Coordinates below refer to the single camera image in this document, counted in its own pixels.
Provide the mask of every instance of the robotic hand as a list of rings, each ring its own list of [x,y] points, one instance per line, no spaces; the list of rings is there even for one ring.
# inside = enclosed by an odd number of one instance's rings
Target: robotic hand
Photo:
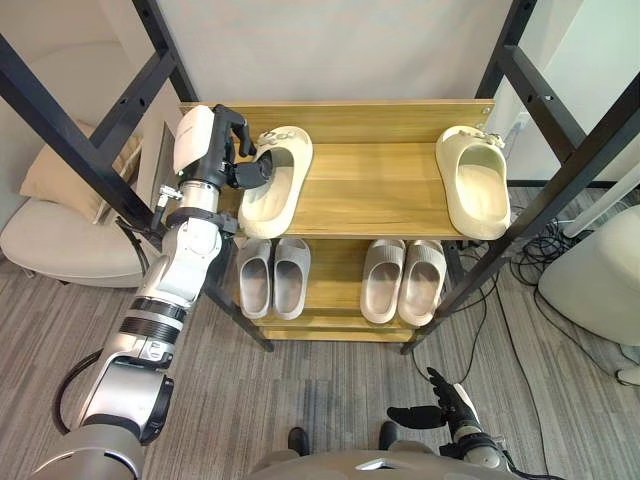
[[[438,405],[394,408],[387,415],[403,427],[432,429],[449,426],[452,443],[440,447],[440,455],[465,460],[486,468],[507,470],[507,459],[478,421],[471,399],[462,385],[448,383],[440,373],[427,368]]]
[[[233,132],[241,157],[255,155],[245,119],[217,105],[198,106],[178,126],[174,171],[178,189],[161,187],[152,224],[159,230],[169,198],[178,201],[167,218],[162,255],[151,266],[117,333],[98,359],[96,379],[71,431],[54,445],[32,478],[131,480],[142,476],[142,445],[164,426],[173,380],[167,369],[188,312],[196,302],[222,237],[237,222],[217,213],[224,185],[253,188],[271,175],[268,155],[235,163]]]

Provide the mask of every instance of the slide sandal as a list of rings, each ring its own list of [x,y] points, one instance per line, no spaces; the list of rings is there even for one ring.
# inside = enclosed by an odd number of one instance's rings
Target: slide sandal
[[[398,313],[405,322],[421,327],[431,321],[440,302],[446,271],[440,242],[411,242],[398,297]]]
[[[240,308],[245,317],[257,319],[269,311],[271,279],[269,276],[269,240],[249,239],[238,251]]]
[[[271,178],[244,192],[238,213],[240,225],[252,238],[279,237],[291,225],[311,165],[313,144],[301,128],[278,127],[260,135],[255,158],[267,151],[273,162]]]
[[[451,223],[470,238],[495,240],[509,227],[507,167],[497,135],[457,126],[436,142]]]
[[[370,322],[386,323],[395,315],[403,263],[402,240],[375,240],[369,245],[362,273],[360,310]]]
[[[283,320],[302,313],[307,296],[311,250],[304,240],[283,238],[276,247],[273,271],[273,309]]]

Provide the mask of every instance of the floor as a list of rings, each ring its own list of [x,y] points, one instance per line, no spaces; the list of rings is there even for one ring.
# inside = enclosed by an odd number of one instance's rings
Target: floor
[[[524,205],[534,193],[514,190],[512,202]],[[581,194],[567,212],[574,215],[600,194]],[[546,323],[532,289],[517,283],[508,268],[499,292],[540,412],[550,471],[568,479],[640,478],[640,388],[623,387],[590,365]],[[0,478],[26,478],[59,437],[49,416],[57,383],[118,328],[131,296],[131,290],[28,279],[0,261]],[[416,350],[418,364],[459,379],[481,314],[477,305],[445,322]],[[506,437],[519,468],[542,473],[534,406],[495,294],[487,318],[464,386],[486,430]],[[616,345],[563,325],[609,372],[630,365]],[[147,449],[145,478],[242,478],[261,456],[284,448],[295,425],[307,429],[316,452],[375,447],[388,406],[434,402],[399,348],[276,342],[275,352],[265,353],[202,298],[179,340],[170,369],[176,380],[172,409],[165,431]],[[83,374],[67,393],[67,419],[89,381]],[[402,433],[433,448],[448,440],[444,429]]]

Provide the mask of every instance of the wooden shoe rack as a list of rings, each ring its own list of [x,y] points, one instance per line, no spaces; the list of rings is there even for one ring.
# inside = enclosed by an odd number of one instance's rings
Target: wooden shoe rack
[[[183,103],[182,109],[195,105]],[[493,101],[228,106],[245,116],[253,138],[297,125],[314,144],[311,168],[285,233],[305,239],[311,248],[305,309],[295,320],[269,315],[254,320],[255,325],[273,340],[408,341],[415,327],[398,315],[376,325],[360,313],[367,247],[371,239],[385,237],[464,238],[449,220],[435,142],[452,125],[482,128]],[[226,190],[220,209],[237,212],[240,199]]]

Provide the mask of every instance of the gray slipper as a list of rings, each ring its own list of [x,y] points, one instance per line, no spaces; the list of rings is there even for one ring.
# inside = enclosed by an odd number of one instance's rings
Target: gray slipper
[[[240,282],[240,308],[245,317],[264,317],[271,302],[269,257],[271,241],[251,238],[238,252],[238,279]]]
[[[307,296],[311,250],[304,240],[283,238],[276,247],[273,269],[273,309],[283,320],[302,313]]]
[[[402,240],[376,240],[369,245],[362,274],[360,311],[370,322],[386,323],[395,315],[403,263]]]
[[[429,323],[440,302],[446,271],[440,242],[411,242],[398,297],[398,313],[405,322],[416,327]]]

